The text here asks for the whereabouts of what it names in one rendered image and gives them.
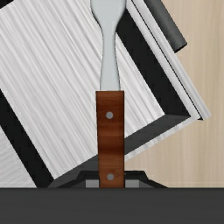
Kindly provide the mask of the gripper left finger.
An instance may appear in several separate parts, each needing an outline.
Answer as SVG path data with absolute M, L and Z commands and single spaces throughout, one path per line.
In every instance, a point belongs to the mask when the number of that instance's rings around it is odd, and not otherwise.
M 98 171 L 81 171 L 70 184 L 75 188 L 98 188 L 99 185 Z

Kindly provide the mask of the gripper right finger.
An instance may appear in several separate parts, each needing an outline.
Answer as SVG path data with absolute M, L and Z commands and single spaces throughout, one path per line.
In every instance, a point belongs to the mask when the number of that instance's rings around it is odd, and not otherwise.
M 126 171 L 126 188 L 165 188 L 165 185 L 149 179 L 144 171 Z

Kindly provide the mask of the wooden handled metal fork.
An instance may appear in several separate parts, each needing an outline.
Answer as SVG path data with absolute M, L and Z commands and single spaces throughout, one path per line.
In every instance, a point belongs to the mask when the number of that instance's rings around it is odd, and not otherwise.
M 124 92 L 116 62 L 116 27 L 126 0 L 90 0 L 102 33 L 100 89 L 96 92 L 99 187 L 123 188 Z

